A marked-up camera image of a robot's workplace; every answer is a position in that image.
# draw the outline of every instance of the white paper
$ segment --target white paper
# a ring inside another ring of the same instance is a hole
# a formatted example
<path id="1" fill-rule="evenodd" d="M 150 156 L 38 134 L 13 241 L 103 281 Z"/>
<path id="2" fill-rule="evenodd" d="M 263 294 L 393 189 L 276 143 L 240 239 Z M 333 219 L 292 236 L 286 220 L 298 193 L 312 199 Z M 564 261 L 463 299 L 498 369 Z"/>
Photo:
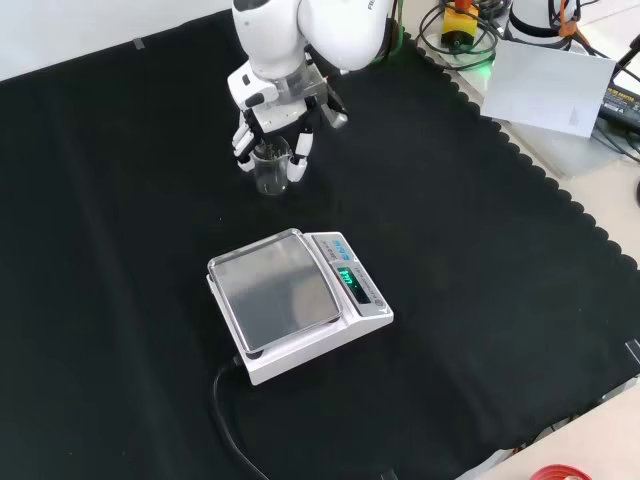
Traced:
<path id="1" fill-rule="evenodd" d="M 482 115 L 591 136 L 614 60 L 498 43 Z"/>

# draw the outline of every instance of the red object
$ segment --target red object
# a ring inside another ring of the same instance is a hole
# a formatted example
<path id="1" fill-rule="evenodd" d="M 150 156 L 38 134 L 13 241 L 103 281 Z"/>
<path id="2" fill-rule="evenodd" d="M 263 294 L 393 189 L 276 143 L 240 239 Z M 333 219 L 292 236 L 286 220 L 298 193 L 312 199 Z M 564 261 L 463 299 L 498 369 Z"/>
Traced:
<path id="1" fill-rule="evenodd" d="M 456 8 L 460 10 L 469 10 L 471 8 L 471 0 L 455 0 Z"/>
<path id="2" fill-rule="evenodd" d="M 565 480 L 567 477 L 591 480 L 591 477 L 586 473 L 567 465 L 549 465 L 548 467 L 541 468 L 533 474 L 531 480 Z"/>

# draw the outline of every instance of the glass beaker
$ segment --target glass beaker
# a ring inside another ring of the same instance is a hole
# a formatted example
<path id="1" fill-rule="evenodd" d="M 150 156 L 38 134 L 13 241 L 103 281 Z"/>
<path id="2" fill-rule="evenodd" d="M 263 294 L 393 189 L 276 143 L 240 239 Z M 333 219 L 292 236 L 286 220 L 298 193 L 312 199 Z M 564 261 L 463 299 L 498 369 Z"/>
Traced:
<path id="1" fill-rule="evenodd" d="M 287 189 L 287 165 L 293 152 L 282 137 L 263 140 L 251 152 L 256 187 L 264 195 L 280 195 Z"/>

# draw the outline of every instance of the electronic balance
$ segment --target electronic balance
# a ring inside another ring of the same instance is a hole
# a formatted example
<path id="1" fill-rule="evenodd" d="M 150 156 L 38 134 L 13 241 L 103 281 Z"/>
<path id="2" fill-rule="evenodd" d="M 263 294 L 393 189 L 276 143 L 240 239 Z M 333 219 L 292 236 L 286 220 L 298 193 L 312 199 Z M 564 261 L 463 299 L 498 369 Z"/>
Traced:
<path id="1" fill-rule="evenodd" d="M 211 260 L 207 281 L 254 385 L 393 321 L 338 232 L 265 238 Z"/>

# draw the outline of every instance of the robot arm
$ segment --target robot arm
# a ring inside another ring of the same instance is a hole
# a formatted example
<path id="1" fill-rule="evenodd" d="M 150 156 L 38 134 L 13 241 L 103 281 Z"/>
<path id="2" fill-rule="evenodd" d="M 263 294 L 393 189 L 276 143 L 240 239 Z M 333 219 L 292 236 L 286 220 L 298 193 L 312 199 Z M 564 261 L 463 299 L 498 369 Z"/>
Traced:
<path id="1" fill-rule="evenodd" d="M 327 61 L 360 70 L 378 54 L 388 0 L 301 0 L 300 31 Z"/>
<path id="2" fill-rule="evenodd" d="M 242 162 L 269 135 L 298 128 L 290 180 L 302 177 L 313 132 L 305 121 L 319 108 L 338 128 L 346 110 L 326 84 L 313 59 L 310 43 L 342 70 L 359 70 L 376 56 L 390 0 L 234 0 L 233 18 L 249 60 L 229 76 L 232 97 L 241 111 L 233 138 Z M 241 165 L 243 170 L 251 164 Z"/>

